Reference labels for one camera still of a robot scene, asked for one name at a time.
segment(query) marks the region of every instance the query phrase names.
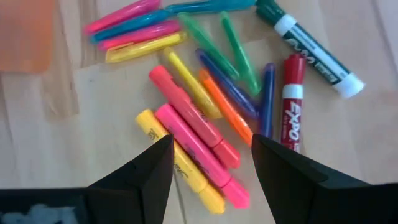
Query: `green highlighter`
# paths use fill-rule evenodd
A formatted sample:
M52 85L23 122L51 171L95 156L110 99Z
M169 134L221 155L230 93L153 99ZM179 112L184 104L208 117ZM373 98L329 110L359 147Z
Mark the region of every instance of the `green highlighter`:
M252 96L256 96L260 93L262 88L259 74L254 69L250 58L243 49L242 43L239 40L238 34L236 33L227 12L221 13L221 23L226 35L228 36L229 42L231 43L238 72L241 74L241 78L249 88L250 94L252 94Z
M211 57L217 63L220 69L227 73L229 77L233 80L240 79L239 72L233 67L227 57L220 52L220 50L211 41L207 33L197 21L193 20L186 12L179 13L178 18L182 25L186 28L190 36L201 48L206 50L206 52L211 55Z

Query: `orange object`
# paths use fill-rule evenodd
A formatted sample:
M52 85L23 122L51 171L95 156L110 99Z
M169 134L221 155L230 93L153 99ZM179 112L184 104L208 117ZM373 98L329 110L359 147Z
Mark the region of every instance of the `orange object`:
M206 69L201 69L199 71L199 79L213 97L214 101L218 105L218 108L228 120L228 123L235 129L236 132L238 132L243 141L248 146L251 146L253 132L251 131L249 125L227 100L227 98L224 96L224 93L218 88L216 82L209 75Z
M0 0L0 71L44 72L53 54L54 0Z

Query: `marker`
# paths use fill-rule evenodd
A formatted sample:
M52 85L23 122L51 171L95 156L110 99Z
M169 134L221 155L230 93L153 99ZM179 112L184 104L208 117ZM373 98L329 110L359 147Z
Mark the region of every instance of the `marker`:
M210 74L213 76L220 88L232 99L239 109L248 117L257 119L258 112L254 103L250 100L250 97L245 94L243 90L236 87L234 83L221 71L216 63L204 50L197 49L195 51L198 59L207 68Z
M325 50L297 21L286 14L275 1L257 1L257 15L274 26L277 33L301 53L307 62L337 90L343 98L359 93L365 84L330 52Z
M91 24L88 24L85 27L85 32L87 34L94 34L95 32L101 31L120 22L144 15L145 13L158 9L159 6L160 0L140 0L122 9L119 9L116 12L111 13L95 22L92 22Z
M136 117L136 123L149 136L152 142L157 142L169 134L151 110L144 110L140 113ZM209 184L207 178L199 171L198 167L176 141L174 141L174 163L174 169L191 189L199 195L205 207L211 213L224 213L225 201L223 196Z
M218 129L192 103L188 94L174 82L165 67L155 67L149 78L226 167L238 168L241 165L240 153L223 139Z
M169 11L158 9L154 12L144 14L143 16L135 17L105 30L99 31L96 34L92 35L90 40L92 41L92 43L98 43L100 41L116 37L118 35L127 34L128 32L149 27L158 22L163 22L171 15L172 14Z
M216 62L222 71L224 71L230 78L237 80L240 78L239 72L233 67L227 57L221 53L217 46L211 41L206 31L193 20L188 13L182 12L178 14L180 22L184 25L187 32L195 40L195 42L203 49L205 49Z
M217 103L218 108L227 119L229 125L231 125L232 128L234 128L235 131L240 135L243 141L251 147L253 132L251 131L249 125L227 100L227 98L224 96L224 93L218 88L217 84L206 69L200 70L199 79L202 81L203 85Z
M155 115L235 208L250 206L249 193L231 177L231 174L218 162L172 106L169 104L161 106Z
M250 94L252 94L252 96L256 96L261 91L259 74L254 69L250 58L245 52L239 36L236 33L227 12L221 13L221 24L224 27L224 30L234 52L235 63L237 65L238 72L241 74L241 78L248 87Z
M178 31L181 31L181 27L177 21L165 21L147 28L137 30L135 32L104 40L98 44L98 47L103 50L108 50L114 47L118 47L120 45L138 44L144 41L157 39L159 37L170 35Z
M255 0L210 0L210 1L195 1L190 3L173 4L167 6L165 9L178 14L180 12L189 13L216 13L221 11L235 11L248 9L254 5Z
M264 84L260 108L260 134L272 139L272 111L274 109L275 65L269 63L264 69Z
M179 44L187 39L185 32L178 32L171 34L159 39L150 40L141 44L126 44L122 47L116 47L115 49L109 49L106 52L106 63L118 63L125 60L137 58L145 54L155 52L164 47Z
M185 66L184 62L173 51L173 49L171 49L170 47L166 47L164 49L164 54L169 62L178 70L180 76L193 93L195 102L204 112L204 114L211 119L222 118L221 112L213 102L213 99L211 99L205 88L192 75L191 71L187 68L187 66Z
M304 72L305 59L300 54L285 60L280 143L296 152L300 152Z

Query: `blue highlighter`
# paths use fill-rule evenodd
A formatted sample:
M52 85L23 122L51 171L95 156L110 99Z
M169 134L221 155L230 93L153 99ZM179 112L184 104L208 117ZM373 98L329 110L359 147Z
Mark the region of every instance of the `blue highlighter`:
M108 29L99 31L91 36L91 42L98 43L102 40L110 39L118 35L149 27L158 22L165 21L171 16L173 16L171 12L164 9L159 9L143 16L135 17L133 19L124 21Z
M207 54L203 49L196 49L195 54L197 55L200 62L207 68L211 76L215 79L220 88L232 99L240 110L248 117L252 119L258 118L258 111L255 104L251 101L242 89L236 87L231 79L229 79L225 73L217 67L210 55Z
M165 9L178 14L180 12L189 13L217 13L221 11L235 11L248 9L255 5L256 0L209 0L195 1L190 3L173 4Z
M268 63L264 69L264 84L259 115L259 132L272 139L272 111L274 108L275 65Z

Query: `white marker cap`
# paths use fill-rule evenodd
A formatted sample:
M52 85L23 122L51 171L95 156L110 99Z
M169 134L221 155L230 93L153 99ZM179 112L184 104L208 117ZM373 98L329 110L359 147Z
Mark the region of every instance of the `white marker cap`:
M341 82L333 85L343 98L350 98L357 95L365 87L363 83L354 73L350 73Z

